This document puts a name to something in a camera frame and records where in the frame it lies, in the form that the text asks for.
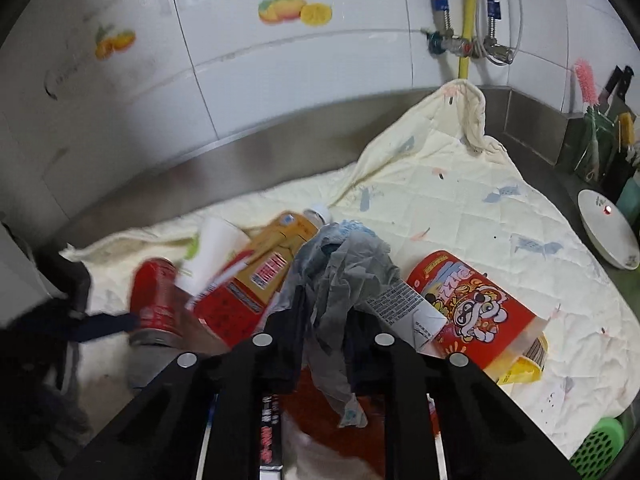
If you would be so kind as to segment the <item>white blue milk carton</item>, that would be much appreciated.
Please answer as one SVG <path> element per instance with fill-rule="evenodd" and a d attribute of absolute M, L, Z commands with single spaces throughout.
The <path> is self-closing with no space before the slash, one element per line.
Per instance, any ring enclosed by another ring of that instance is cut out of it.
<path fill-rule="evenodd" d="M 445 315 L 403 281 L 368 299 L 366 306 L 416 351 L 430 344 L 448 322 Z"/>

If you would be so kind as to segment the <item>pink bottle brush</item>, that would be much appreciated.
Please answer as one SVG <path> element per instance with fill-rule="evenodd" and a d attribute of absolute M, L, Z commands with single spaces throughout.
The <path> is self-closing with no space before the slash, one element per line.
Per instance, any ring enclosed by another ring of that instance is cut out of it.
<path fill-rule="evenodd" d="M 593 71 L 590 63 L 584 58 L 578 58 L 574 64 L 574 73 L 579 84 L 582 105 L 584 106 L 584 121 L 588 136 L 585 154 L 589 155 L 587 164 L 588 176 L 593 178 L 600 169 L 599 142 L 597 136 L 596 106 L 598 94 L 594 84 Z"/>

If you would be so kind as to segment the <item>cream quilted cloth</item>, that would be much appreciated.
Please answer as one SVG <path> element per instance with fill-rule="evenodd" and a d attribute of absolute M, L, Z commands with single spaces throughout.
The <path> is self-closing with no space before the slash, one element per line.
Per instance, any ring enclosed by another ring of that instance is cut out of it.
<path fill-rule="evenodd" d="M 538 382 L 511 398 L 566 455 L 639 390 L 639 322 L 594 255 L 485 132 L 486 100 L 448 82 L 411 107 L 356 162 L 209 206 L 254 232 L 313 204 L 356 220 L 390 245 L 402 272 L 451 252 L 548 322 Z"/>

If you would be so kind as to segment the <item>red soda can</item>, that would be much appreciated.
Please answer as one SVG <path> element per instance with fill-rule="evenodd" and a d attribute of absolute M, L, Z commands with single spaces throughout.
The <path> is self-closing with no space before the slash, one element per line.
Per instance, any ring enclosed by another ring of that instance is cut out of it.
<path fill-rule="evenodd" d="M 129 334 L 132 346 L 178 348 L 182 335 L 174 303 L 176 267 L 165 258 L 143 261 L 134 274 L 129 312 L 137 327 Z"/>

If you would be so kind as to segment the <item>white paper cup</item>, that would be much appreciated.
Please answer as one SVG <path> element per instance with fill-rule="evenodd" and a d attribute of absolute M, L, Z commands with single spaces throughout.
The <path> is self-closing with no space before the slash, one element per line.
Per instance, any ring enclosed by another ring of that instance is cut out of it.
<path fill-rule="evenodd" d="M 176 287 L 198 296 L 249 242 L 250 238 L 228 221 L 206 217 L 178 267 Z"/>

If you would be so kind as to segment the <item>black handled knife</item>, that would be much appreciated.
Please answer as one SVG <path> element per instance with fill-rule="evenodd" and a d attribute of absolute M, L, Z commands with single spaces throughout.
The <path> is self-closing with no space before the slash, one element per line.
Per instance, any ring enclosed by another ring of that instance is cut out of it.
<path fill-rule="evenodd" d="M 597 110 L 604 114 L 625 106 L 626 94 L 632 78 L 634 78 L 634 70 L 629 65 L 626 65 L 625 68 L 615 66 L 598 96 Z"/>

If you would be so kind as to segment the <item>grey rag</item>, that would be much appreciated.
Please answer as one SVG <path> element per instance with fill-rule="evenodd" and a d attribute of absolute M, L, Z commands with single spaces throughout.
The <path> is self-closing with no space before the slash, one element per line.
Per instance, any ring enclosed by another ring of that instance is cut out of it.
<path fill-rule="evenodd" d="M 305 327 L 303 364 L 314 386 L 338 416 L 338 426 L 363 428 L 368 420 L 349 385 L 342 351 L 347 315 L 363 310 L 399 281 L 399 269 L 390 258 L 390 245 L 355 220 L 324 226 L 299 249 L 272 313 L 288 310 L 294 292 L 305 292 L 310 318 Z"/>

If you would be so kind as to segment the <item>yellow red snack wrapper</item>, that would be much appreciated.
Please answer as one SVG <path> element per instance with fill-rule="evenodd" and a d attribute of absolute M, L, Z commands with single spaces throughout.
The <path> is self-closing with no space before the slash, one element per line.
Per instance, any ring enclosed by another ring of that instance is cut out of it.
<path fill-rule="evenodd" d="M 500 386 L 530 384 L 541 378 L 548 356 L 548 341 L 540 334 L 532 345 L 498 379 Z"/>

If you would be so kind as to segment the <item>dark green utensil holder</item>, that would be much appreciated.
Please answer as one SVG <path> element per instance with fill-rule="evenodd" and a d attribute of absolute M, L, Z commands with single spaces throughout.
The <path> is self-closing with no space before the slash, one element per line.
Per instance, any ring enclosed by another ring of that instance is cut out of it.
<path fill-rule="evenodd" d="M 567 123 L 560 164 L 583 181 L 598 183 L 612 157 L 613 145 L 614 122 L 587 106 L 582 116 Z"/>

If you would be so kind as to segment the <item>green plastic trash basket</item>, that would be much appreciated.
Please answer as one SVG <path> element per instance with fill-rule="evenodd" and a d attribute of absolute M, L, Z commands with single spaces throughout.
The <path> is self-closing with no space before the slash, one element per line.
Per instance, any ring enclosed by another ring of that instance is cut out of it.
<path fill-rule="evenodd" d="M 625 431 L 616 418 L 602 418 L 570 458 L 579 477 L 602 479 L 625 444 Z"/>

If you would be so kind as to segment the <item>red printed plastic cup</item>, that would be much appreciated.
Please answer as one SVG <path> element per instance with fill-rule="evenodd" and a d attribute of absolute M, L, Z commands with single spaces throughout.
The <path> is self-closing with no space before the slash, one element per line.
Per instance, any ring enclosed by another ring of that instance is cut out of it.
<path fill-rule="evenodd" d="M 498 379 L 544 333 L 547 321 L 450 252 L 421 260 L 407 283 L 448 322 L 435 344 L 447 356 L 461 353 Z"/>

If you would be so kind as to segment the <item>white ceramic plate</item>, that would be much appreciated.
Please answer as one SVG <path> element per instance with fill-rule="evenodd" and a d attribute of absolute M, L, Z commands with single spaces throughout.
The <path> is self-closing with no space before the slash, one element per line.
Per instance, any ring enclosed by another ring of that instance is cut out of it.
<path fill-rule="evenodd" d="M 577 195 L 587 235 L 598 253 L 616 269 L 639 266 L 639 245 L 631 226 L 617 207 L 600 193 L 585 188 Z"/>

